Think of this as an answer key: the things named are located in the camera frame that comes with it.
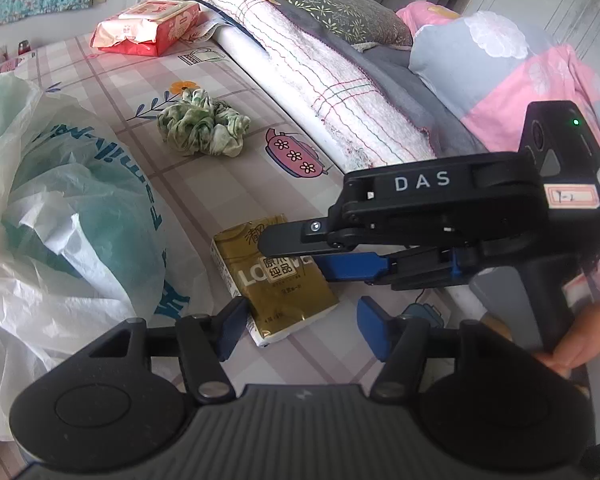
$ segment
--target gold tissue package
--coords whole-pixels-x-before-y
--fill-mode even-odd
[[[312,257],[260,253],[260,234],[284,222],[284,215],[260,218],[218,233],[211,243],[211,256],[231,295],[241,294],[253,305],[247,328],[257,346],[284,339],[338,303]]]

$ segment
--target green scrunchie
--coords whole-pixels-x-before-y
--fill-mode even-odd
[[[209,97],[202,88],[186,89],[180,101],[158,115],[162,140],[183,155],[237,156],[250,123],[250,118]]]

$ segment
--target sticker with red border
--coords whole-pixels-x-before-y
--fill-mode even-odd
[[[595,184],[544,184],[549,209],[598,209]]]

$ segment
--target fingernail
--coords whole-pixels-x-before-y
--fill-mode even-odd
[[[567,336],[555,348],[555,361],[563,366],[571,367],[571,363],[584,350],[586,343],[587,340],[579,334]]]

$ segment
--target screw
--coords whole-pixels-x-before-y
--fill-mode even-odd
[[[231,389],[226,383],[221,383],[220,381],[208,381],[200,384],[198,391],[200,395],[207,399],[219,399],[219,397],[224,397],[228,394]]]
[[[397,399],[404,395],[404,386],[393,381],[386,381],[378,384],[374,388],[374,392],[378,397],[382,397],[383,399]]]

